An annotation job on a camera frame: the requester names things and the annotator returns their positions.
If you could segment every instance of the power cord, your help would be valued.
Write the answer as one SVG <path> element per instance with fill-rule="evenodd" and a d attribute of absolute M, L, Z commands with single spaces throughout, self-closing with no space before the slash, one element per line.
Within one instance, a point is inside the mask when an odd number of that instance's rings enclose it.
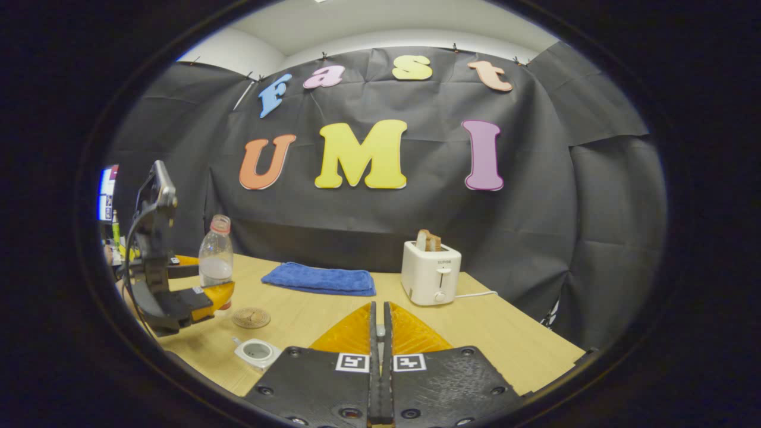
<path fill-rule="evenodd" d="M 148 335 L 153 339 L 156 340 L 156 337 L 154 337 L 153 332 L 151 332 L 151 328 L 148 326 L 148 323 L 145 322 L 145 319 L 142 316 L 142 313 L 140 312 L 140 307 L 138 307 L 137 301 L 135 300 L 135 295 L 132 293 L 132 281 L 129 278 L 129 250 L 132 246 L 132 239 L 135 237 L 135 230 L 140 226 L 140 223 L 145 220 L 147 216 L 147 213 L 142 213 L 133 223 L 132 227 L 129 228 L 129 233 L 127 234 L 127 242 L 126 242 L 126 260 L 123 263 L 126 263 L 126 268 L 124 269 L 123 274 L 123 283 L 122 283 L 122 295 L 124 295 L 124 287 L 126 286 L 127 292 L 129 293 L 129 297 L 132 299 L 132 303 L 135 305 L 135 312 L 138 314 L 138 318 L 140 318 L 140 322 L 142 322 L 143 327 L 145 328 L 145 331 L 148 332 Z"/>
<path fill-rule="evenodd" d="M 485 292 L 474 292 L 473 294 L 461 294 L 454 296 L 455 299 L 459 299 L 460 297 L 474 297 L 476 295 L 487 295 L 487 294 L 496 294 L 499 295 L 496 291 L 485 291 Z"/>

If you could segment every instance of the foam letter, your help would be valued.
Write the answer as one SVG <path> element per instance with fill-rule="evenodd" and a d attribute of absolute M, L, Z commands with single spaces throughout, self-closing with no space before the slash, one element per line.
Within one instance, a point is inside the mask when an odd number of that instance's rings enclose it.
<path fill-rule="evenodd" d="M 306 89 L 312 89 L 318 86 L 327 88 L 328 86 L 337 85 L 341 83 L 341 75 L 343 74 L 344 70 L 346 70 L 346 68 L 342 65 L 330 65 L 323 67 L 312 73 L 312 76 L 314 77 L 308 78 L 304 82 L 304 87 Z"/>
<path fill-rule="evenodd" d="M 497 75 L 503 75 L 505 70 L 494 67 L 489 61 L 476 61 L 468 62 L 468 67 L 476 69 L 478 77 L 481 79 L 484 85 L 497 91 L 512 91 L 513 85 L 510 85 L 506 81 L 499 80 Z"/>
<path fill-rule="evenodd" d="M 481 120 L 466 120 L 463 128 L 470 134 L 471 162 L 465 185 L 472 190 L 500 190 L 505 182 L 497 174 L 499 126 Z"/>
<path fill-rule="evenodd" d="M 259 115 L 259 118 L 263 118 L 283 102 L 283 100 L 278 98 L 278 95 L 282 96 L 285 93 L 285 82 L 291 80 L 291 77 L 293 76 L 285 74 L 259 93 L 259 98 L 262 99 L 262 113 Z"/>
<path fill-rule="evenodd" d="M 288 147 L 295 140 L 296 136 L 291 134 L 275 137 L 275 141 L 272 142 L 275 145 L 275 154 L 272 155 L 269 170 L 261 175 L 256 173 L 256 164 L 259 162 L 262 149 L 267 145 L 267 140 L 255 139 L 246 144 L 246 154 L 243 156 L 243 164 L 240 165 L 238 175 L 240 185 L 248 190 L 262 190 L 272 186 L 272 183 L 280 177 L 285 154 L 288 153 Z"/>
<path fill-rule="evenodd" d="M 370 166 L 365 184 L 375 189 L 401 189 L 407 185 L 407 177 L 400 167 L 400 145 L 407 124 L 401 120 L 382 120 L 373 125 L 367 138 L 359 145 L 352 129 L 346 123 L 323 126 L 320 135 L 325 137 L 323 169 L 314 185 L 333 189 L 341 186 L 338 162 L 352 187 L 359 183 L 362 173 Z"/>
<path fill-rule="evenodd" d="M 433 70 L 428 67 L 431 60 L 420 55 L 402 55 L 397 57 L 391 70 L 397 80 L 426 80 L 433 75 Z"/>

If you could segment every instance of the desk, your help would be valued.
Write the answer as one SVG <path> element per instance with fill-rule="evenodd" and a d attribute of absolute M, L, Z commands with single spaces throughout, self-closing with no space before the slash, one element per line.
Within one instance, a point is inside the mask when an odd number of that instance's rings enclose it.
<path fill-rule="evenodd" d="M 453 347 L 478 347 L 518 394 L 536 391 L 573 367 L 584 351 L 547 330 L 496 294 L 455 299 L 442 306 L 417 306 L 402 289 L 398 273 L 372 273 L 377 295 L 324 295 L 262 284 L 260 279 L 280 263 L 234 256 L 235 292 L 232 307 L 209 321 L 159 337 L 161 346 L 233 394 L 243 396 L 261 375 L 233 354 L 232 337 L 261 339 L 281 350 L 309 347 L 355 309 L 376 302 L 377 322 L 383 322 L 383 302 L 394 302 L 436 330 Z M 170 289 L 198 285 L 198 277 L 172 279 Z M 460 273 L 458 294 L 488 291 L 467 273 Z M 239 308 L 267 310 L 272 320 L 249 330 L 233 324 Z"/>

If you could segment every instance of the monitor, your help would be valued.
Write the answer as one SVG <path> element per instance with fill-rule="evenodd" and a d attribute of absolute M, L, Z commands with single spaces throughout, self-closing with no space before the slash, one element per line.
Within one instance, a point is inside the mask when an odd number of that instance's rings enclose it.
<path fill-rule="evenodd" d="M 113 188 L 116 185 L 116 172 L 119 165 L 105 167 L 100 173 L 100 190 L 97 201 L 97 219 L 102 222 L 113 220 Z"/>

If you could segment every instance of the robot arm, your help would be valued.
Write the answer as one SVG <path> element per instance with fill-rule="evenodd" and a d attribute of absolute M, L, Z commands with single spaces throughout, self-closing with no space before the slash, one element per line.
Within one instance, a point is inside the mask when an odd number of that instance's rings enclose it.
<path fill-rule="evenodd" d="M 138 191 L 132 227 L 127 235 L 127 254 L 137 245 L 140 256 L 124 269 L 127 289 L 138 316 L 157 336 L 176 334 L 183 327 L 214 317 L 213 313 L 232 296 L 234 283 L 208 288 L 169 290 L 170 278 L 197 276 L 198 264 L 169 266 L 168 233 L 174 225 L 176 189 L 162 161 L 154 162 L 148 179 Z"/>

